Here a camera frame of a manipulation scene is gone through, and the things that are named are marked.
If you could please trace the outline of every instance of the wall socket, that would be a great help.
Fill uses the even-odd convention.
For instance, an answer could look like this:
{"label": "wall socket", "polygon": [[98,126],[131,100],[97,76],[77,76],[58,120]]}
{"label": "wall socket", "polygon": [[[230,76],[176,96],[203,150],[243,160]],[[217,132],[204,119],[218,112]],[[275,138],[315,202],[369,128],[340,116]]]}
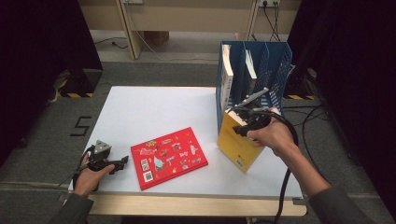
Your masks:
{"label": "wall socket", "polygon": [[259,7],[263,6],[263,2],[266,1],[267,2],[267,7],[275,7],[275,3],[277,3],[277,5],[279,6],[280,4],[280,0],[261,0]]}

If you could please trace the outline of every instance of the blue file holder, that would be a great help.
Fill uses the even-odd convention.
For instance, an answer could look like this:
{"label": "blue file holder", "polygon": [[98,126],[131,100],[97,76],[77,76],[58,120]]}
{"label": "blue file holder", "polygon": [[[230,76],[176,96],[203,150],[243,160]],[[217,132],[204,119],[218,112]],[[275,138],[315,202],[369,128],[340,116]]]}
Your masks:
{"label": "blue file holder", "polygon": [[230,63],[233,69],[233,85],[229,107],[239,104],[243,99],[243,79],[245,75],[245,50],[249,49],[253,59],[254,70],[257,74],[256,88],[254,92],[268,88],[260,99],[264,107],[276,106],[282,115],[281,101],[290,73],[291,50],[287,42],[263,42],[263,41],[221,41],[219,51],[219,68],[216,87],[216,107],[218,116],[218,131],[220,130],[223,111],[220,109],[219,100],[221,93],[222,72],[222,47],[231,45]]}

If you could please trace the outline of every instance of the sleeve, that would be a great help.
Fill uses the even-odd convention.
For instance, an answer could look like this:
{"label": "sleeve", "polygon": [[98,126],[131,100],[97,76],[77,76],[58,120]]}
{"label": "sleeve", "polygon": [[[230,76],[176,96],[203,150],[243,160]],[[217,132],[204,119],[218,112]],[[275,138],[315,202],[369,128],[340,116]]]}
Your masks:
{"label": "sleeve", "polygon": [[375,223],[339,188],[326,189],[312,197],[309,203],[321,223]]}
{"label": "sleeve", "polygon": [[71,194],[61,211],[50,220],[49,224],[84,223],[92,205],[92,200]]}

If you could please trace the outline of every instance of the white table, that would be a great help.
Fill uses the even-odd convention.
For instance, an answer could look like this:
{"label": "white table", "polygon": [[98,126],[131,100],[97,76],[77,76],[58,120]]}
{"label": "white table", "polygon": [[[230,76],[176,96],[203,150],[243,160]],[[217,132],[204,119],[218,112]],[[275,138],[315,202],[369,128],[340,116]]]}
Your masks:
{"label": "white table", "polygon": [[[217,147],[215,88],[113,87],[87,147],[100,139],[112,146],[110,160],[129,155],[125,169],[106,176],[91,198],[91,214],[178,216],[273,216],[287,167],[266,148],[246,174]],[[209,164],[140,190],[130,147],[192,127]],[[305,205],[294,176],[283,215],[302,216]]]}

